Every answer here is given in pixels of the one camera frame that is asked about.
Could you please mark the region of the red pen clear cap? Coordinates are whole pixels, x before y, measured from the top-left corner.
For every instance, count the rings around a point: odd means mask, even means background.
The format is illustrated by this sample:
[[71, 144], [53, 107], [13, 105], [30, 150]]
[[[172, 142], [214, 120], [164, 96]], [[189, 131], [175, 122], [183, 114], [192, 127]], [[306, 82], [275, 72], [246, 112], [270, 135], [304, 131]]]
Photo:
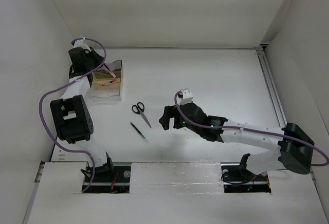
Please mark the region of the red pen clear cap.
[[103, 66], [107, 69], [107, 71], [111, 74], [113, 78], [116, 78], [116, 75], [111, 68], [109, 68], [106, 64], [104, 64]]

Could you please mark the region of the black handled scissors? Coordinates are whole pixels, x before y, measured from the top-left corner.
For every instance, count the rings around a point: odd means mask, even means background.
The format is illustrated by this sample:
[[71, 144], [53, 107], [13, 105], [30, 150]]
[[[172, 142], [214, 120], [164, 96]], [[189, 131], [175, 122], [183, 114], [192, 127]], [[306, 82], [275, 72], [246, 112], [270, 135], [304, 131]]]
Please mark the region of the black handled scissors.
[[142, 102], [137, 102], [136, 104], [132, 105], [132, 111], [135, 114], [141, 115], [142, 119], [145, 121], [145, 123], [148, 125], [148, 127], [152, 128], [149, 120], [147, 119], [147, 117], [144, 114], [145, 105]]

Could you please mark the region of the green pen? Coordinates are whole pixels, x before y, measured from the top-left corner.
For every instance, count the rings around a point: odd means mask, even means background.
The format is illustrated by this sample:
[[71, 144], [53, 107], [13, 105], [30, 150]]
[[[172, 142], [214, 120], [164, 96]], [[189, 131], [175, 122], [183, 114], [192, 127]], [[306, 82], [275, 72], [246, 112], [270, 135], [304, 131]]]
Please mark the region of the green pen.
[[136, 131], [136, 133], [141, 137], [141, 139], [146, 144], [149, 144], [149, 141], [147, 140], [147, 138], [144, 136], [144, 134], [137, 128], [137, 126], [133, 122], [130, 122], [130, 126]]

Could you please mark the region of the red pen with orange cap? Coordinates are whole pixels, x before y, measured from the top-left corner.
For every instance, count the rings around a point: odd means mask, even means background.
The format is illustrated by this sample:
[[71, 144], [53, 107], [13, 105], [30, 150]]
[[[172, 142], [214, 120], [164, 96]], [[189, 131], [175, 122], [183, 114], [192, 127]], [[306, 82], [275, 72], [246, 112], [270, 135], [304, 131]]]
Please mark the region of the red pen with orange cap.
[[120, 79], [113, 79], [113, 80], [110, 80], [108, 82], [104, 82], [102, 84], [98, 84], [99, 87], [107, 87], [107, 86], [110, 86], [110, 85], [113, 85], [115, 83], [119, 83], [120, 82]]

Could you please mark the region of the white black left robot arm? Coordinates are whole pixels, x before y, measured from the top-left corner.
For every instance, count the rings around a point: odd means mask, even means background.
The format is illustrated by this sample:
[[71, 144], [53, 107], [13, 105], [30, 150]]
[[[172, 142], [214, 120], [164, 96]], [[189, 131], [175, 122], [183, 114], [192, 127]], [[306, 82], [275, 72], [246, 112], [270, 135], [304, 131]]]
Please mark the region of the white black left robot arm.
[[93, 81], [92, 74], [84, 74], [99, 66], [103, 57], [83, 46], [74, 47], [68, 53], [72, 62], [68, 75], [71, 85], [59, 99], [50, 103], [57, 137], [88, 152], [95, 162], [95, 175], [109, 181], [115, 173], [113, 162], [92, 138], [94, 125], [84, 100]]

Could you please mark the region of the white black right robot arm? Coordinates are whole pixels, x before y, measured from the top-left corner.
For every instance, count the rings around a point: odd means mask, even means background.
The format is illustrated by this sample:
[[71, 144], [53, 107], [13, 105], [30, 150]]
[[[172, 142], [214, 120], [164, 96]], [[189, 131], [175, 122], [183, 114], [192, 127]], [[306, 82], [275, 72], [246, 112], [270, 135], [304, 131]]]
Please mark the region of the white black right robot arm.
[[314, 145], [313, 140], [296, 124], [285, 127], [261, 129], [241, 124], [224, 117], [208, 116], [195, 103], [166, 106], [159, 123], [164, 130], [169, 129], [170, 119], [174, 128], [188, 128], [201, 138], [211, 142], [239, 143], [263, 148], [259, 154], [246, 153], [237, 167], [242, 179], [266, 171], [287, 169], [307, 175], [310, 173]]

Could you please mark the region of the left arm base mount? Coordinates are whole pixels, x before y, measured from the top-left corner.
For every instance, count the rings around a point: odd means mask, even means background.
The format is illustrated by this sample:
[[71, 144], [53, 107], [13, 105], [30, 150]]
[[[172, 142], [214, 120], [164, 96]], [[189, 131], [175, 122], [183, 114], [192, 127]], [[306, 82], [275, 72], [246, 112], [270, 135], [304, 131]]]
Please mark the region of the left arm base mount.
[[81, 172], [84, 175], [82, 190], [91, 194], [128, 194], [130, 192], [131, 165], [114, 164], [112, 173], [96, 173], [91, 186], [85, 190], [90, 182], [91, 168], [87, 167]]

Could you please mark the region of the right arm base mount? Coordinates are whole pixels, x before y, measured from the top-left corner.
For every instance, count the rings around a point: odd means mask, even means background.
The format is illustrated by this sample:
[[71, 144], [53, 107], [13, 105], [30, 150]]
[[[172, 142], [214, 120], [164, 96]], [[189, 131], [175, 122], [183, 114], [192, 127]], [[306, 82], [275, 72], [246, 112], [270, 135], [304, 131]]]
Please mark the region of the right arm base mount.
[[221, 166], [224, 193], [271, 193], [267, 173], [255, 175], [246, 169], [250, 154], [244, 154], [239, 164]]

